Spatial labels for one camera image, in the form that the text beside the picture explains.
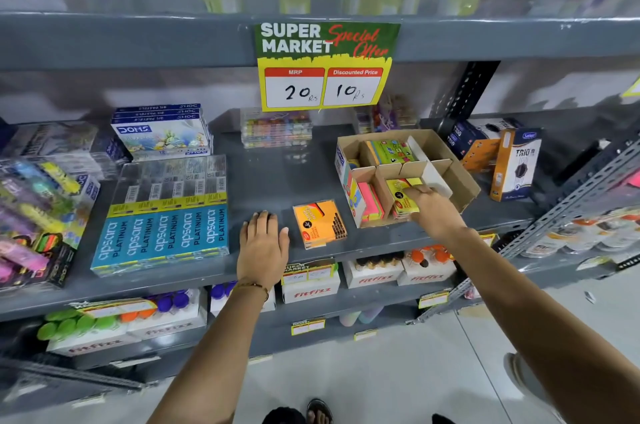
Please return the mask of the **person's right hand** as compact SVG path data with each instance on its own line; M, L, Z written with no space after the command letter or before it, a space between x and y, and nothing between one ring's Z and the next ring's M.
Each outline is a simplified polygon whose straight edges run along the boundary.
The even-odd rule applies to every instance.
M461 235L471 232L453 203L433 190L431 190L431 201L426 212L410 220L442 245L447 245Z

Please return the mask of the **person's left hand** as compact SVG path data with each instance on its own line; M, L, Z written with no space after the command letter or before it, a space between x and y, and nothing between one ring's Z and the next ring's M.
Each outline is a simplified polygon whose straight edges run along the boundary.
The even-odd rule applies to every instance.
M255 241L255 214L248 221L248 241L237 258L237 280L254 283L269 291L282 278L288 260L281 260L278 245L280 228L276 214L268 212L268 237Z

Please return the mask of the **yellow sticky note pack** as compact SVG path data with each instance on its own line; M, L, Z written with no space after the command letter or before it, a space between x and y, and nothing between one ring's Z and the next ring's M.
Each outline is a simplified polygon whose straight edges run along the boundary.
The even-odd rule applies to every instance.
M410 218L412 214L419 213L420 209L416 202L407 197L404 189L412 186L422 185L419 177L387 179L385 180L390 194L393 197L393 205L390 209L390 215L395 220Z

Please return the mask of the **person's right forearm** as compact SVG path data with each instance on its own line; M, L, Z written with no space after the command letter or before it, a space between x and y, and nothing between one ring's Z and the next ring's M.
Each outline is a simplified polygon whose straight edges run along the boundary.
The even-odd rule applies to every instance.
M640 424L640 368L468 227L444 232L454 255L567 424Z

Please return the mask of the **person's left forearm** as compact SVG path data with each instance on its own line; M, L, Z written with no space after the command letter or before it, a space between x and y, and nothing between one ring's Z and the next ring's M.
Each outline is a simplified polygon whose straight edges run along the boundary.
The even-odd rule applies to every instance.
M147 424L231 424L268 291L238 282Z

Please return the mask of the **white sticky note pack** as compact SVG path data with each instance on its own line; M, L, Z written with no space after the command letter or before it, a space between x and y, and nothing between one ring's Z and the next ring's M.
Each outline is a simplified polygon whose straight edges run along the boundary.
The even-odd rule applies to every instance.
M452 196L452 189L445 182L433 162L428 161L421 177L423 184L446 199Z

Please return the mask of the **orange sticky note pack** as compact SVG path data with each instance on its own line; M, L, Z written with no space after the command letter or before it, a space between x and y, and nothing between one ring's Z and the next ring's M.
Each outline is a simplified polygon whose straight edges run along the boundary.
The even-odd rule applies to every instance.
M324 247L348 236L332 199L295 205L292 210L306 250Z

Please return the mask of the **pink sticky note pack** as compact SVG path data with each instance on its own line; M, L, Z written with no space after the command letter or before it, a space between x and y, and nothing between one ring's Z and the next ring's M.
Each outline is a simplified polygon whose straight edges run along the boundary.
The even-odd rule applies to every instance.
M365 209L361 221L365 223L384 219L385 210L382 207L373 185L365 182L358 182L357 185L365 202Z

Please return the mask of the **green sticky note pack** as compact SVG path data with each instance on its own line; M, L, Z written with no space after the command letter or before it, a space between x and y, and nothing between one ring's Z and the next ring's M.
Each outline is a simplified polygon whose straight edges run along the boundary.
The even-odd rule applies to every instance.
M368 140L365 146L373 166L418 161L408 143L402 140Z

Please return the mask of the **brown cardboard box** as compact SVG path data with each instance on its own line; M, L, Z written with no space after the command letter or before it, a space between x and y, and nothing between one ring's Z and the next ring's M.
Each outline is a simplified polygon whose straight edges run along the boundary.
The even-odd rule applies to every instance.
M418 161L373 166L370 156L366 152L365 142L391 139L407 142ZM335 167L356 227L380 227L409 221L410 218L395 220L390 215L393 197L385 180L412 177L421 179L428 161L434 163L445 182L452 189L452 196L449 200L459 213L463 213L468 205L477 198L481 189L472 175L433 130L402 129L339 137L335 152ZM384 219L365 223L361 221L365 202L358 189L358 182L373 185L385 210Z

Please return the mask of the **grey metal shelving rack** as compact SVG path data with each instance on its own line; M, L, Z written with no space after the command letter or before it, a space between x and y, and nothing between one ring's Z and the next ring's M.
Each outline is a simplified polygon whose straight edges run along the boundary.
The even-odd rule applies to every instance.
M20 369L56 377L4 413L130 390L178 372L204 334L153 338L79 357L49 357L26 330L70 303L209 288L235 277L238 231L254 211L291 228L293 262L343 262L427 242L414 224L356 227L334 166L351 109L313 110L308 145L245 149L240 109L259 107L253 27L262 21L398 23L385 92L413 105L420 128L446 139L455 121L514 116L535 128L589 136L640 124L640 0L0 0L0 124L96 121L117 107L201 103L215 154L227 156L228 256L116 274L91 270L116 180L105 181L64 287L0 293L0 336ZM332 199L347 238L306 250L293 206ZM615 263L560 253L543 288L623 275Z

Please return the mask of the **navy orange stapler boxes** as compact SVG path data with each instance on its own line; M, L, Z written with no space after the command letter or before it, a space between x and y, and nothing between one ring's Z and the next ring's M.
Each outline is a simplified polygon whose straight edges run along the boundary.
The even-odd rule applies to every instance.
M489 172L495 168L501 132L523 127L514 118L467 119L457 121L445 141L466 170Z

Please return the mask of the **colourful stationery packets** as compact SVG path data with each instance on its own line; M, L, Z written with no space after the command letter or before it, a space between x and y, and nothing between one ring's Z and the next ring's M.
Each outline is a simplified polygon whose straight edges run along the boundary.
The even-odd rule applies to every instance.
M420 118L409 100L403 96L389 94L384 95L375 105L355 107L352 118L356 134L420 127Z

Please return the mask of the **stack of blue pencil boxes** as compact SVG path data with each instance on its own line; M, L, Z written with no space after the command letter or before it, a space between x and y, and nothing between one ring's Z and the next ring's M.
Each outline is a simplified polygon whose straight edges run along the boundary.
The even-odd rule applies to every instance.
M125 164L91 264L107 277L228 256L225 154Z

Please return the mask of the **stack of clear eraser boxes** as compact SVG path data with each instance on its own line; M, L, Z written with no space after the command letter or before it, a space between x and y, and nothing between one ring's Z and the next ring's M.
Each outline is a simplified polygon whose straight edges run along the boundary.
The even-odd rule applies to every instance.
M306 111L263 112L240 109L241 141L245 149L308 145L313 123Z

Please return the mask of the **pastel cups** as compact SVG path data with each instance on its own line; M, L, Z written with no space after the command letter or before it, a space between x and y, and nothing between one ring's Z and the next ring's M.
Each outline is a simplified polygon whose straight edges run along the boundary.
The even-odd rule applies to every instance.
M339 316L339 323L344 327L352 327L357 322L369 324L374 321L380 312L384 310L384 306L376 306L364 311L354 311Z

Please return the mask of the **white orange punch box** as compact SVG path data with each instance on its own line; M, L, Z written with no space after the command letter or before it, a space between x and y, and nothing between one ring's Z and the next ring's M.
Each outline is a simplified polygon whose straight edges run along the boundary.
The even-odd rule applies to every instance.
M490 198L497 202L530 195L542 143L542 128L509 128L500 134Z

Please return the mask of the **blue crayon box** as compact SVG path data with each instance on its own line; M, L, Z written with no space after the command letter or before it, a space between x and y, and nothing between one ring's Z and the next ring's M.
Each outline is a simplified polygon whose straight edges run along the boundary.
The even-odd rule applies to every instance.
M135 107L121 107L117 108L116 113L127 113L127 112L149 112L149 111L157 111L157 110L185 110L185 109L201 109L202 105L200 103L193 104L172 104L172 105L150 105L150 106L135 106Z
M111 127L133 161L196 158L213 153L211 134L198 113L114 117Z
M125 119L133 117L149 117L159 115L181 115L181 114L201 114L201 109L186 108L186 109L167 109L167 110L136 110L136 111L116 111L112 119Z

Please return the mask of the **perforated grey metal rack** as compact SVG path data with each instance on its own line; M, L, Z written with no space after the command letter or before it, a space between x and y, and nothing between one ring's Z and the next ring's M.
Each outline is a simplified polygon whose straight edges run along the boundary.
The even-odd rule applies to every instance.
M472 174L459 161L450 171L443 177L468 226L497 233L492 248L519 268L549 275L559 256L524 257L544 235L578 218L640 210L640 188L628 183L640 172L640 124L596 136L543 129L533 187L523 199L492 200L492 176Z

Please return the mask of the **green yellow price sign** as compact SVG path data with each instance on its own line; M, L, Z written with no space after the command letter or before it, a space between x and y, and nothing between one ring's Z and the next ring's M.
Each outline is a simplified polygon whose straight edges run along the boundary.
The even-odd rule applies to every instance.
M263 22L253 28L264 112L375 105L386 85L398 23Z

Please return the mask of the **black sandal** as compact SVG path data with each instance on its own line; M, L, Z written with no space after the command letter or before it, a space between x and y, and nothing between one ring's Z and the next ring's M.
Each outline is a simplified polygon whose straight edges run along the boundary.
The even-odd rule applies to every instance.
M334 424L331 410L319 398L309 401L306 410L306 424Z

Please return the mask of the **row of printed cups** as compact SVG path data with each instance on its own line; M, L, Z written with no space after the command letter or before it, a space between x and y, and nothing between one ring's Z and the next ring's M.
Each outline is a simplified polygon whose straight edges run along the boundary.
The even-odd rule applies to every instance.
M619 208L591 218L576 218L546 233L520 255L543 259L558 252L579 255L590 250L619 252L640 243L640 206Z

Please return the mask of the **white box of green bottles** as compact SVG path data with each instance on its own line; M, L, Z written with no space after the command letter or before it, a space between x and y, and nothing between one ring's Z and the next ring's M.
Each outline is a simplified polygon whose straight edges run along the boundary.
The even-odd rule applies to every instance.
M130 330L123 315L94 317L75 309L46 314L36 332L36 339L46 343L46 351L75 357L100 350L142 342Z

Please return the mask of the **stack of grey boxes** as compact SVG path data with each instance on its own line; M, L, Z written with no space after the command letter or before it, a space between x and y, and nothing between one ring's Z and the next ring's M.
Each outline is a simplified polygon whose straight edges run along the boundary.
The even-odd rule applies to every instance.
M52 162L69 176L116 179L128 152L112 128L90 121L36 122L0 126L0 167L14 161Z

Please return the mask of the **pile of highlighter packs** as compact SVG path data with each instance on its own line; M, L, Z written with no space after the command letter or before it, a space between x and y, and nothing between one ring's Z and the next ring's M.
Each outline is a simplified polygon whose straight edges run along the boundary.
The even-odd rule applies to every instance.
M0 160L0 293L64 287L100 191L50 161Z

